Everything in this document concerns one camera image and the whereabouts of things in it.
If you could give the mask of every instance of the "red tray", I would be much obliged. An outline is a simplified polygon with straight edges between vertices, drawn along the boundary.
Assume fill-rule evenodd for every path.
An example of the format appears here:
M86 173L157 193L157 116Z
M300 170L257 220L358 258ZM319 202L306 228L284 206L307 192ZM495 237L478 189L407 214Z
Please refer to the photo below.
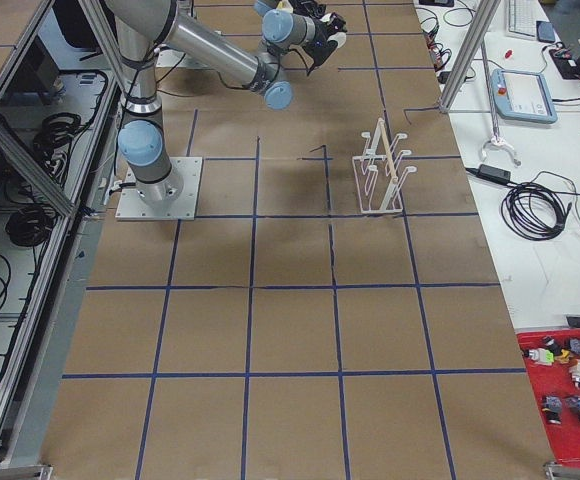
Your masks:
M541 339L546 335L553 337L559 344L563 344L567 339L580 338L580 329L526 332L518 334L517 339L523 349L538 348L543 347ZM580 395L580 389L576 389L570 379L569 365L555 362L548 367L537 365L527 358L525 364L539 410L541 410L542 397L545 395L558 396L563 403L561 425L546 423L545 416L541 412L548 441L556 460L562 465L580 468L580 424L576 413L570 411L564 401L569 395Z

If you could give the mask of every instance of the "keyboard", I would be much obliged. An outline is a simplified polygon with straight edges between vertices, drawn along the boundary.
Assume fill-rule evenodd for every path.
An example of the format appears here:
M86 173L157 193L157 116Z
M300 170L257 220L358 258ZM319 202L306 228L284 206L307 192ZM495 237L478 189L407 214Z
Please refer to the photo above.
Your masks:
M536 0L504 0L506 2L506 35L535 40L537 36Z

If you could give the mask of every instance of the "white table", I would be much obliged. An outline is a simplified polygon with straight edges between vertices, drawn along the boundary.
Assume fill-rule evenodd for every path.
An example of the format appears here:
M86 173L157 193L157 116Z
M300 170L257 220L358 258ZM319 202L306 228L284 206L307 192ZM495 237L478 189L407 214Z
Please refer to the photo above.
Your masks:
M509 37L504 33L504 3L505 0L502 0L485 36L488 58L508 70L539 72L545 67L543 75L546 79L552 98L579 98L580 80L564 80L561 78L554 62L550 59L548 50L554 47L548 47L548 49L546 49L542 54L541 50L548 44ZM547 17L538 2L535 4L535 7L537 9L537 19L547 20ZM446 70L452 70L463 39L468 31L468 27L457 28L445 23L443 15L449 10L447 8L425 8L430 8L430 10L434 11L439 18L440 29L436 39L441 42L444 47L452 50L453 57L446 66ZM421 20L430 16L428 12L422 9L418 9L417 12ZM470 17L467 11L457 11L451 13L448 17L448 20L458 24L465 23L469 19ZM433 24L433 21L427 21L424 24L424 27L430 29ZM506 59L505 54L509 50L512 50L512 55ZM478 51L476 58L481 58L480 50ZM485 74L481 60L475 60L472 62L472 67L475 70L476 78L463 84L461 91L452 105L453 111L489 111ZM490 71L492 71L497 67L491 63L489 68ZM580 111L580 102L573 102L567 105L555 105L555 108L558 112Z
M489 58L506 69L541 70L544 66L541 49L546 44L504 34L504 1L485 37ZM546 19L538 3L536 8L538 19ZM443 14L448 9L430 9L437 13L441 24L437 41L457 55L468 27L445 24ZM418 10L418 13L420 19L430 16L423 10ZM451 15L449 19L456 23L468 19L465 11ZM425 26L429 29L432 24L430 21ZM508 50L513 54L505 59ZM580 97L580 81L563 80L547 51L545 58L548 66L543 73L552 97ZM453 60L447 69L452 68ZM464 83L450 114L466 167L480 164L481 146L492 136L481 61L475 61L473 67L477 76L474 81ZM501 135L516 148L522 165L514 167L503 151L490 153L488 164L511 170L512 180L517 182L531 180L541 170L550 170L574 180L580 191L580 102L558 106L557 110L559 120L553 125L501 119ZM542 176L538 182L553 190L566 190L564 182L554 177ZM546 242L524 240L509 230L500 216L499 206L507 189L474 178L470 185L514 327L522 330L566 326L566 314L580 315L580 225L574 215L569 217L566 230L556 239Z

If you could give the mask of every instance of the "cardboard floor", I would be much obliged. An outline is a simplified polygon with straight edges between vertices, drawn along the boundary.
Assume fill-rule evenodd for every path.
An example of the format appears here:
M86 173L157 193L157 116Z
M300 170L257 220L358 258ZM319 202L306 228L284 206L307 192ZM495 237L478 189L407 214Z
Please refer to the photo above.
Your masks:
M254 49L249 1L199 19ZM212 72L161 88L194 222L108 218L43 451L57 479L541 479L551 453L411 4L351 32L292 106ZM351 156L385 117L405 214L359 215Z

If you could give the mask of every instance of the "robotic arm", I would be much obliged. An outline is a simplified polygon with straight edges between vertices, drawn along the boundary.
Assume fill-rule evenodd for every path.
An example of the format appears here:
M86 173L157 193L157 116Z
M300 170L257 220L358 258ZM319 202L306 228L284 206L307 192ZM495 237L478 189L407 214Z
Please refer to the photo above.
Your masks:
M270 108L283 109L292 101L292 88L280 65L281 56L287 53L291 45L301 45L314 60L312 71L345 43L346 35L345 20L340 16L334 13L326 15L325 7L313 0L303 3L294 1L299 14L275 10L274 0L256 0L255 10L264 18L263 40L254 54L229 43L179 11L176 0L106 0L106 3L122 24L146 39L185 52L210 68L236 79L244 88L262 94ZM121 30L119 44L124 59L137 61L137 54L141 54L141 48L136 51L137 47L145 42L131 38L128 28L122 26Z
M175 202L187 181L165 150L154 46L166 45L190 55L244 89L263 95L270 108L280 110L293 96L281 66L292 45L301 46L313 59L309 74L346 38L345 20L325 14L324 5L315 0L289 1L292 13L274 8L277 0L256 0L254 8L263 16L263 38L257 51L248 53L188 15L177 0L105 0L117 20L125 87L118 146L135 176L137 194L152 210Z

